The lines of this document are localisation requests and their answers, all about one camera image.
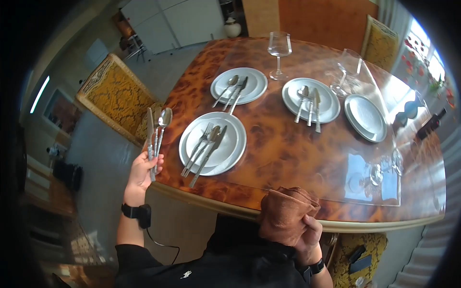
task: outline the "stacked plates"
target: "stacked plates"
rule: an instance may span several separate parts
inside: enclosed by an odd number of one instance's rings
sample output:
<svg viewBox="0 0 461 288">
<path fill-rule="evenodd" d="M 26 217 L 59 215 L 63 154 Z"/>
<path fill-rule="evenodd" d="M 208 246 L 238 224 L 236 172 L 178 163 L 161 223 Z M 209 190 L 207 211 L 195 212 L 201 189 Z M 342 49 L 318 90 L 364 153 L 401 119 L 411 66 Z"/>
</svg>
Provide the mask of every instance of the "stacked plates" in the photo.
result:
<svg viewBox="0 0 461 288">
<path fill-rule="evenodd" d="M 213 126 L 219 125 L 222 128 L 227 125 L 226 133 L 221 141 L 220 146 L 211 154 L 210 159 L 205 164 L 200 175 L 213 176 L 226 172 L 232 168 L 242 157 L 247 145 L 247 133 L 245 127 L 240 120 L 225 112 L 211 112 L 202 115 L 195 119 L 187 126 L 181 140 L 179 141 L 179 157 L 183 165 L 189 160 L 192 150 L 200 141 L 208 123 Z M 203 154 L 197 159 L 192 166 L 191 172 L 196 173 L 203 159 L 211 149 L 212 144 L 209 144 Z"/>
<path fill-rule="evenodd" d="M 298 94 L 303 86 L 309 87 L 309 92 L 313 93 L 313 89 L 317 88 L 320 94 L 319 104 L 319 118 L 320 123 L 328 123 L 338 117 L 341 110 L 338 98 L 333 92 L 322 82 L 311 78 L 296 78 L 288 81 L 282 88 L 282 99 L 284 100 L 287 108 L 295 115 L 298 114 L 299 105 L 301 104 L 301 96 Z M 310 99 L 304 101 L 301 107 L 301 119 L 307 120 L 309 118 Z M 317 116 L 315 115 L 315 107 L 312 113 L 312 123 L 315 123 Z"/>
<path fill-rule="evenodd" d="M 267 78 L 261 71 L 247 67 L 234 68 L 221 73 L 211 83 L 210 92 L 215 99 L 217 99 L 227 88 L 229 79 L 231 79 L 234 75 L 238 75 L 240 77 L 239 84 L 241 84 L 245 77 L 248 76 L 247 86 L 244 90 L 242 90 L 242 95 L 237 102 L 238 105 L 246 104 L 258 99 L 267 89 Z M 220 103 L 225 104 L 227 102 L 229 96 L 235 91 L 236 86 L 237 85 L 227 89 L 219 100 Z"/>
<path fill-rule="evenodd" d="M 344 112 L 352 127 L 365 139 L 378 143 L 386 138 L 387 127 L 384 117 L 366 97 L 349 95 L 344 101 Z"/>
</svg>

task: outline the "black cable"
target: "black cable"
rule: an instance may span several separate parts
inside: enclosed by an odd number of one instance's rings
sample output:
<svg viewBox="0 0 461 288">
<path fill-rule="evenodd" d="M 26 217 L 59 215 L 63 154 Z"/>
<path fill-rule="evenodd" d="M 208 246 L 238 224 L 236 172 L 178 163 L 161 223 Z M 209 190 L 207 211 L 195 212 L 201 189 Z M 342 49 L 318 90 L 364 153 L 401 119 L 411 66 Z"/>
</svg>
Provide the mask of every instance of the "black cable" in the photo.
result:
<svg viewBox="0 0 461 288">
<path fill-rule="evenodd" d="M 150 240 L 152 240 L 155 244 L 157 244 L 157 245 L 159 245 L 159 246 L 163 246 L 163 247 L 177 248 L 176 257 L 174 258 L 173 262 L 171 263 L 171 264 L 173 265 L 173 264 L 174 264 L 174 261 L 176 261 L 176 258 L 177 258 L 177 256 L 179 255 L 179 251 L 181 251 L 181 248 L 179 248 L 178 246 L 169 246 L 169 245 L 160 244 L 160 243 L 158 243 L 157 241 L 155 241 L 154 239 L 152 239 L 152 236 L 151 236 L 150 233 L 149 233 L 149 228 L 147 228 L 146 231 L 147 231 L 147 235 L 149 235 Z"/>
</svg>

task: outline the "fluorescent light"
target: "fluorescent light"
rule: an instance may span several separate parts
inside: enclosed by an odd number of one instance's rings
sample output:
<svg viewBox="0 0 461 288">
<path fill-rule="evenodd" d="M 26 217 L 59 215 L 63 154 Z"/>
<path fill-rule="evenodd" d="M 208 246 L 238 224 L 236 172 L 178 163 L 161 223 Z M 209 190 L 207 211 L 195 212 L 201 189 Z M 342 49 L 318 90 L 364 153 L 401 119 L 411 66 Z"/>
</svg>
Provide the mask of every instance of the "fluorescent light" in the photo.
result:
<svg viewBox="0 0 461 288">
<path fill-rule="evenodd" d="M 46 85 L 48 84 L 48 81 L 50 81 L 50 76 L 48 76 L 48 77 L 45 79 L 45 82 L 44 82 L 43 85 L 41 86 L 40 91 L 38 91 L 38 94 L 37 94 L 37 97 L 35 98 L 34 104 L 32 105 L 32 108 L 30 109 L 30 113 L 31 113 L 31 114 L 34 113 L 35 106 L 37 106 L 37 102 L 38 102 L 38 100 L 40 99 L 40 96 L 41 96 L 41 94 L 43 93 L 43 90 L 45 90 L 45 87 L 46 87 Z"/>
</svg>

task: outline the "black shirt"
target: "black shirt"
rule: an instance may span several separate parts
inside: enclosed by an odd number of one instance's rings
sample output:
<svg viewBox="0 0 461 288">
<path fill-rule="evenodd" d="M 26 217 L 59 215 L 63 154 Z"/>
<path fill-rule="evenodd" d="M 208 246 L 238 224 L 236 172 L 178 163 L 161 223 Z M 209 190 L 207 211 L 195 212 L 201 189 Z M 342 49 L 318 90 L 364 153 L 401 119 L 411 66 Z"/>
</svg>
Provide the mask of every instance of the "black shirt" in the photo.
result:
<svg viewBox="0 0 461 288">
<path fill-rule="evenodd" d="M 146 248 L 117 245 L 115 287 L 308 287 L 293 257 L 277 244 L 207 249 L 201 258 L 175 265 L 162 265 Z"/>
</svg>

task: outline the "small logo on shirt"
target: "small logo on shirt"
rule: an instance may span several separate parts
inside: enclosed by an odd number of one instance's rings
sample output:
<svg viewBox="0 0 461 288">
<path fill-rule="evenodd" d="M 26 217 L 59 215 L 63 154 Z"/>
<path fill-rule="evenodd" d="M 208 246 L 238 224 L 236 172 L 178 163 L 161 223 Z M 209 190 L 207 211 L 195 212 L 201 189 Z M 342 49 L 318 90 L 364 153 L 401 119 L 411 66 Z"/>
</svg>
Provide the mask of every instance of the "small logo on shirt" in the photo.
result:
<svg viewBox="0 0 461 288">
<path fill-rule="evenodd" d="M 192 271 L 187 271 L 186 273 L 184 273 L 184 276 L 181 277 L 180 279 L 187 278 L 187 277 L 189 277 L 190 274 L 192 274 Z"/>
</svg>

